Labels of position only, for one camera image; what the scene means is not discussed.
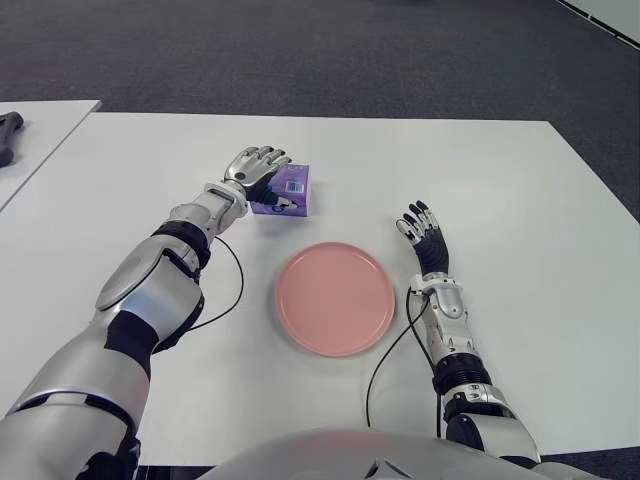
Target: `white table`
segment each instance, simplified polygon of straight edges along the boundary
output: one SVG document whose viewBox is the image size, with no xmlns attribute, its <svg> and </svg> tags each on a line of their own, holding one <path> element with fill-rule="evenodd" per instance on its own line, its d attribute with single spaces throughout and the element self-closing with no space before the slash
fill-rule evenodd
<svg viewBox="0 0 640 480">
<path fill-rule="evenodd" d="M 418 271 L 393 221 L 418 198 L 444 228 L 485 365 L 542 453 L 640 443 L 640 227 L 546 122 L 90 115 L 0 215 L 0 408 L 84 327 L 138 239 L 263 144 L 311 165 L 313 215 L 249 215 L 224 234 L 246 296 L 154 357 L 142 463 L 216 464 L 288 432 L 364 426 L 368 377 Z M 348 358 L 296 346 L 272 307 L 285 261 L 325 240 L 370 252 L 397 294 L 390 332 Z M 224 248 L 202 287 L 203 318 L 233 301 Z M 430 379 L 404 339 L 374 388 L 374 426 L 433 435 Z"/>
<path fill-rule="evenodd" d="M 13 162 L 0 169 L 0 211 L 58 145 L 98 108 L 98 100 L 0 102 L 0 114 L 17 111 L 24 118 L 24 126 L 11 144 Z"/>
</svg>

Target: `pink plate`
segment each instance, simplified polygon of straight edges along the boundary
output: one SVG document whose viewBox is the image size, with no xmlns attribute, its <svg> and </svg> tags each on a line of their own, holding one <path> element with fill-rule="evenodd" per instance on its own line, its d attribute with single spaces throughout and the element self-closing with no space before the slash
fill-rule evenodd
<svg viewBox="0 0 640 480">
<path fill-rule="evenodd" d="M 285 265 L 276 286 L 284 328 L 312 352 L 341 357 L 376 343 L 391 324 L 395 295 L 368 253 L 346 243 L 319 243 Z"/>
</svg>

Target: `robotic hand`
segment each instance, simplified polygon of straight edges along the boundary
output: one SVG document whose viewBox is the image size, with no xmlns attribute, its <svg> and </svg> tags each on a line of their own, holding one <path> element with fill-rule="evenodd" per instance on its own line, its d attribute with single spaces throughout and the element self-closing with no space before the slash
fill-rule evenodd
<svg viewBox="0 0 640 480">
<path fill-rule="evenodd" d="M 540 462 L 536 445 L 491 383 L 476 351 L 462 287 L 449 276 L 449 252 L 438 222 L 420 201 L 409 210 L 413 216 L 405 213 L 396 226 L 413 246 L 422 270 L 412 278 L 411 292 L 431 305 L 423 314 L 426 349 L 433 364 L 433 387 L 442 396 L 446 438 L 531 467 Z"/>
<path fill-rule="evenodd" d="M 268 188 L 269 181 L 278 169 L 290 162 L 291 159 L 285 157 L 282 150 L 250 147 L 240 152 L 229 165 L 224 181 L 230 185 L 240 185 L 250 202 L 282 209 L 296 208 L 296 204 L 291 200 L 276 195 Z"/>
<path fill-rule="evenodd" d="M 267 185 L 290 161 L 271 147 L 244 150 L 223 182 L 173 208 L 125 258 L 99 293 L 89 326 L 0 421 L 0 478 L 131 477 L 151 355 L 174 346 L 200 315 L 198 280 L 213 238 L 245 215 L 247 200 L 279 202 Z"/>
</svg>

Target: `plate rim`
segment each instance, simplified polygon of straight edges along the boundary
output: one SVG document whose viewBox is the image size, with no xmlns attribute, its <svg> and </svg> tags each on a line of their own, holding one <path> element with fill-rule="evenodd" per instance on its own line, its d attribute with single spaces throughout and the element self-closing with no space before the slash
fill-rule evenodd
<svg viewBox="0 0 640 480">
<path fill-rule="evenodd" d="M 376 267 L 376 269 L 379 272 L 382 273 L 382 276 L 384 278 L 384 283 L 386 284 L 385 286 L 386 286 L 386 290 L 387 290 L 387 295 L 391 299 L 391 309 L 389 311 L 390 313 L 388 314 L 388 318 L 385 317 L 384 321 L 382 322 L 383 328 L 381 328 L 379 330 L 379 332 L 377 332 L 375 335 L 373 335 L 365 344 L 357 347 L 356 349 L 349 349 L 349 350 L 345 350 L 343 352 L 337 352 L 337 353 L 320 352 L 317 349 L 315 349 L 312 345 L 308 344 L 308 342 L 306 342 L 303 338 L 301 338 L 300 335 L 296 335 L 295 330 L 287 328 L 288 326 L 290 326 L 290 323 L 288 323 L 285 320 L 285 318 L 287 318 L 287 317 L 284 314 L 283 308 L 281 306 L 281 302 L 279 301 L 279 299 L 281 297 L 280 293 L 281 293 L 282 279 L 284 278 L 284 276 L 285 276 L 286 272 L 288 271 L 288 269 L 293 264 L 295 264 L 302 256 L 304 256 L 308 251 L 315 250 L 315 249 L 318 249 L 320 247 L 342 247 L 342 248 L 347 247 L 350 250 L 355 250 L 358 253 L 360 253 L 363 257 L 365 257 L 368 261 L 370 261 Z M 276 313 L 277 313 L 277 316 L 278 316 L 278 320 L 280 321 L 282 327 L 285 329 L 287 334 L 293 340 L 295 340 L 299 345 L 301 345 L 302 347 L 306 348 L 307 350 L 309 350 L 309 351 L 311 351 L 313 353 L 316 353 L 318 355 L 322 355 L 322 356 L 325 356 L 325 357 L 346 357 L 346 356 L 349 356 L 349 355 L 355 355 L 357 353 L 361 353 L 361 352 L 367 350 L 368 348 L 372 347 L 373 345 L 375 345 L 385 335 L 385 333 L 387 333 L 387 331 L 391 327 L 391 323 L 393 321 L 393 317 L 395 316 L 395 310 L 396 310 L 395 290 L 393 288 L 393 283 L 391 282 L 391 279 L 389 278 L 389 274 L 387 273 L 385 268 L 370 253 L 368 253 L 367 251 L 363 250 L 360 247 L 357 247 L 355 245 L 352 245 L 352 244 L 346 243 L 346 242 L 330 241 L 330 242 L 314 243 L 312 245 L 309 245 L 308 247 L 303 248 L 302 250 L 300 250 L 299 252 L 297 252 L 293 256 L 291 256 L 286 261 L 286 263 L 284 264 L 284 266 L 280 270 L 280 273 L 278 274 L 278 279 L 276 281 L 276 288 L 274 289 L 274 297 L 273 298 L 274 298 L 274 302 L 276 304 Z"/>
</svg>

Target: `black joint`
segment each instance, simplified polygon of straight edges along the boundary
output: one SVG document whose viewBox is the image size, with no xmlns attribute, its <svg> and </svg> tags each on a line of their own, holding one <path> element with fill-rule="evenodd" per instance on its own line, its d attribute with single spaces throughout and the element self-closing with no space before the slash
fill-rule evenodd
<svg viewBox="0 0 640 480">
<path fill-rule="evenodd" d="M 151 352 L 158 343 L 158 334 L 136 314 L 121 310 L 107 328 L 106 350 L 115 350 L 131 357 L 151 378 Z"/>
<path fill-rule="evenodd" d="M 484 452 L 482 437 L 471 417 L 458 415 L 447 424 L 447 440 Z"/>
<path fill-rule="evenodd" d="M 196 252 L 200 269 L 203 269 L 211 258 L 207 236 L 193 223 L 172 220 L 161 225 L 151 234 L 152 237 L 154 235 L 170 235 L 189 245 Z"/>
<path fill-rule="evenodd" d="M 16 411 L 21 412 L 22 410 L 28 410 L 29 408 L 39 407 L 40 405 L 45 403 L 48 399 L 49 399 L 48 393 L 45 395 L 40 395 L 39 397 L 35 397 L 35 398 L 32 398 L 31 400 L 24 402 L 20 406 L 20 408 Z"/>
<path fill-rule="evenodd" d="M 533 467 L 538 465 L 538 462 L 529 458 L 529 457 L 520 457 L 518 455 L 505 455 L 504 457 L 500 457 L 502 460 L 506 460 L 507 462 L 514 463 L 519 467 L 526 468 L 531 470 Z"/>
<path fill-rule="evenodd" d="M 453 398 L 444 406 L 444 421 L 449 420 L 461 413 L 477 413 L 492 417 L 504 417 L 505 413 L 500 405 L 484 402 L 469 402 L 464 392 L 456 393 Z"/>
<path fill-rule="evenodd" d="M 114 417 L 120 419 L 122 423 L 127 426 L 128 430 L 135 431 L 135 424 L 131 416 L 125 411 L 124 408 L 116 405 L 112 401 L 107 400 L 106 398 L 98 397 L 97 395 L 87 395 L 84 403 L 86 405 L 89 405 L 90 407 L 94 407 L 110 413 Z"/>
<path fill-rule="evenodd" d="M 178 340 L 180 340 L 180 338 L 185 333 L 187 333 L 187 330 L 189 330 L 193 326 L 193 324 L 196 323 L 196 320 L 200 316 L 200 313 L 202 313 L 203 308 L 204 308 L 204 295 L 200 295 L 200 300 L 198 300 L 198 304 L 196 305 L 196 308 L 193 309 L 193 311 L 187 317 L 184 323 L 180 325 L 180 327 L 178 327 L 178 329 L 175 332 L 173 332 L 171 335 L 165 338 L 162 342 L 160 342 L 158 346 L 153 350 L 153 353 L 158 353 L 163 350 L 167 350 L 168 348 L 171 348 L 176 343 L 178 343 Z"/>
<path fill-rule="evenodd" d="M 471 353 L 447 355 L 433 369 L 433 388 L 439 395 L 466 383 L 492 385 L 482 360 Z"/>
</svg>

